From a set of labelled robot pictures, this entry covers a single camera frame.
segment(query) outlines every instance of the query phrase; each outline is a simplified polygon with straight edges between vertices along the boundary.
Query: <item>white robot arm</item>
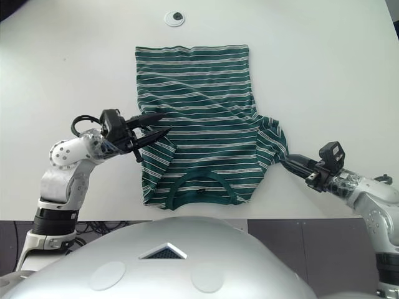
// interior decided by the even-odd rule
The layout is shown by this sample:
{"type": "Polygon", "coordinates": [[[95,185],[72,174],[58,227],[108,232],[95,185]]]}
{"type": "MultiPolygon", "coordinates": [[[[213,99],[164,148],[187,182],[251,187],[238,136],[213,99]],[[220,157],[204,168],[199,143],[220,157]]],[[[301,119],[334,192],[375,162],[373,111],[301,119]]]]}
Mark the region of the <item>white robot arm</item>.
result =
{"type": "Polygon", "coordinates": [[[34,228],[26,235],[16,270],[38,270],[24,267],[24,263],[43,256],[43,250],[53,250],[53,256],[57,256],[55,253],[65,254],[74,243],[79,209],[94,167],[106,159],[132,151],[140,162],[138,149],[158,141],[169,129],[152,131],[140,139],[133,129],[146,128],[163,116],[162,113],[153,113],[125,121],[118,110],[110,109],[104,110],[99,119],[82,115],[74,120],[71,129],[77,137],[60,141],[50,150],[51,166],[41,180],[34,228]],[[91,129],[80,134],[75,124],[82,120],[100,124],[101,130],[91,129]]]}
{"type": "Polygon", "coordinates": [[[368,179],[343,168],[345,153],[338,142],[319,151],[321,161],[289,155],[283,166],[305,179],[312,189],[338,196],[365,220],[380,276],[377,295],[399,298],[399,191],[387,176],[368,179]]]}

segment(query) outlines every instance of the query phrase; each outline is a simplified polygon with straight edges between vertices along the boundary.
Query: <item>table surface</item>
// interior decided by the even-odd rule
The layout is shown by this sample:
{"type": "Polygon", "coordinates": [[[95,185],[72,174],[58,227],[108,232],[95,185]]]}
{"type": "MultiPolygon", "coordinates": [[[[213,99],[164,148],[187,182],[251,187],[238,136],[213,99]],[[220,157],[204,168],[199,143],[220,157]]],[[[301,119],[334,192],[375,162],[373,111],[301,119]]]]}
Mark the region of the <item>table surface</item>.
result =
{"type": "MultiPolygon", "coordinates": [[[[77,115],[139,114],[135,46],[226,44],[249,45],[259,113],[280,120],[291,153],[317,159],[340,141],[346,168],[399,179],[399,42],[384,0],[33,0],[0,25],[0,219],[32,220],[49,149],[73,137],[77,115]],[[175,10],[186,21],[168,27],[163,16],[175,10]]],[[[80,219],[177,215],[353,216],[280,164],[249,204],[145,207],[130,154],[94,170],[80,219]]]]}

